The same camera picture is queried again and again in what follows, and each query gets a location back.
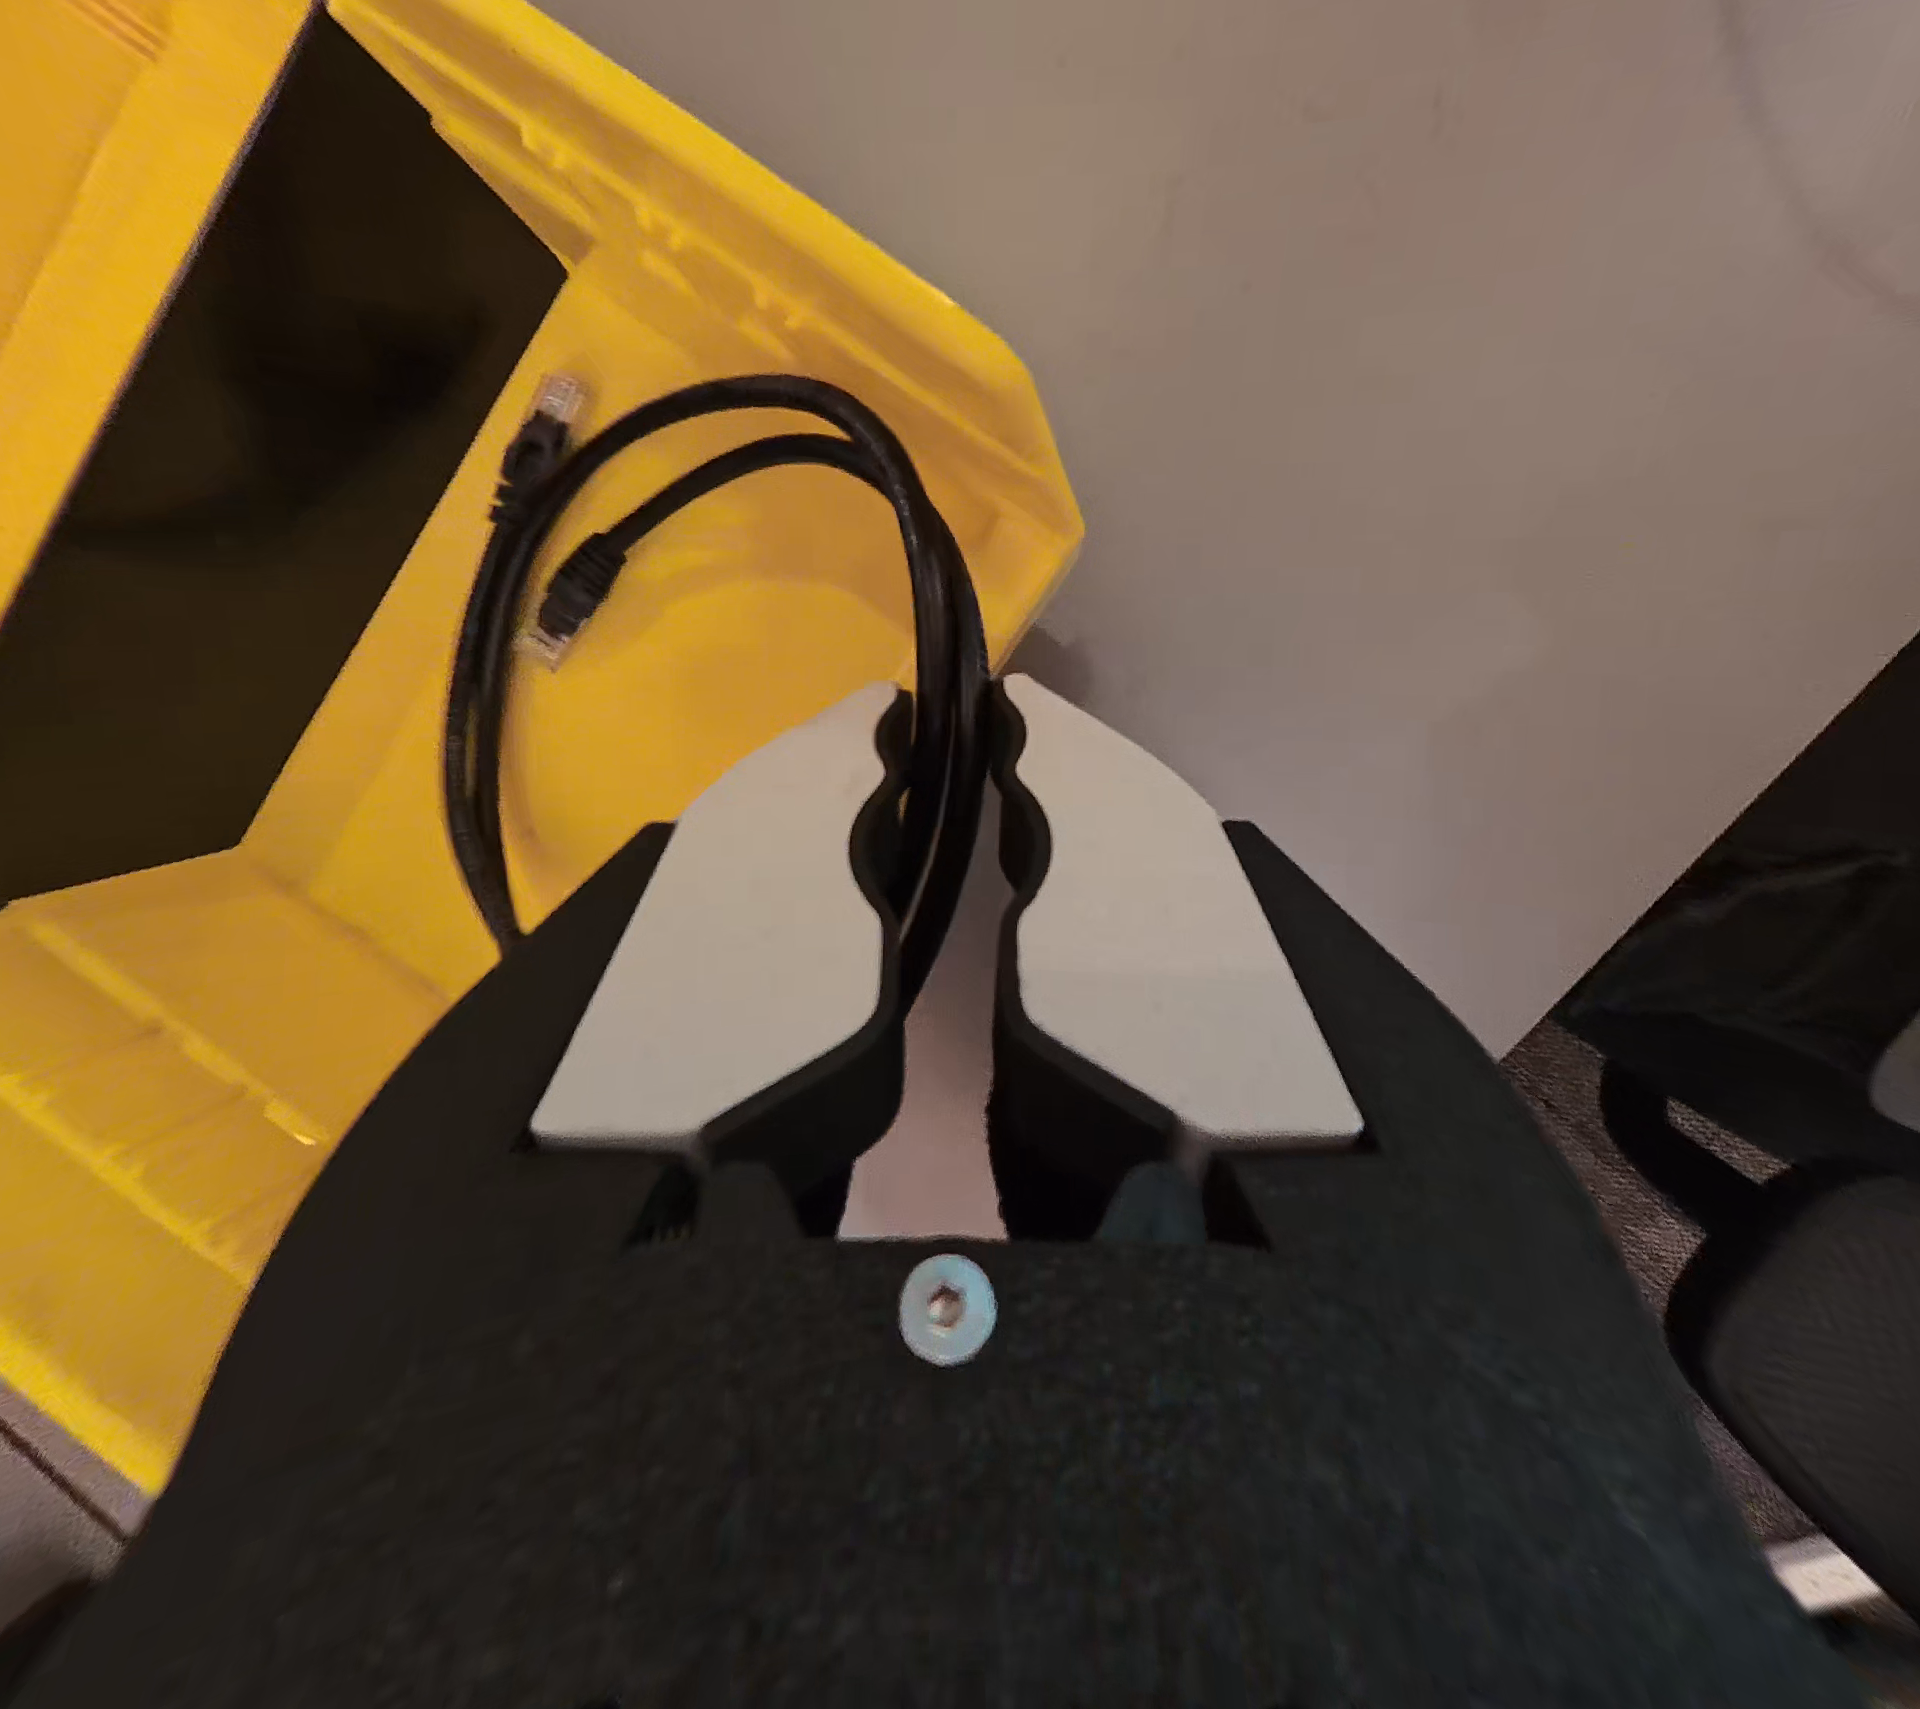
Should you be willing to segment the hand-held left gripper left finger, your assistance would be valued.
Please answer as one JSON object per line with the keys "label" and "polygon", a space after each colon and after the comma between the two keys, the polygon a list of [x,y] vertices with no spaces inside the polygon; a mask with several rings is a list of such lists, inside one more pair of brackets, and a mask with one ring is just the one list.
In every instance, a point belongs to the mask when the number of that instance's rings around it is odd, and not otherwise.
{"label": "hand-held left gripper left finger", "polygon": [[533,1110],[543,1151],[764,1168],[806,1233],[904,1091],[893,903],[910,695],[868,684],[758,747],[674,822]]}

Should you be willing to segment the black office chair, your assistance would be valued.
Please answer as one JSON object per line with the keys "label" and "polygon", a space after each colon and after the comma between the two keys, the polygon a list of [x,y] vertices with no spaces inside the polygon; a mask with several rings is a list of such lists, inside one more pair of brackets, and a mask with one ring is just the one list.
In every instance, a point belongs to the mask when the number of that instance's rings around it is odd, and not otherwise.
{"label": "black office chair", "polygon": [[1919,1602],[1919,639],[1562,1001],[1613,1145],[1702,1241],[1692,1389]]}

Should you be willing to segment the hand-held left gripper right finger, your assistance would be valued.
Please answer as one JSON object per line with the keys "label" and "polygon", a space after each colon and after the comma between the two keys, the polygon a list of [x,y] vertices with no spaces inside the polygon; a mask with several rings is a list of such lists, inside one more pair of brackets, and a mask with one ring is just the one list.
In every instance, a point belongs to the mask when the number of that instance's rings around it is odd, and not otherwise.
{"label": "hand-held left gripper right finger", "polygon": [[1365,1118],[1214,803],[1031,674],[995,693],[989,1143],[1012,1239],[1093,1239],[1141,1170],[1200,1228],[1237,1156],[1346,1156]]}

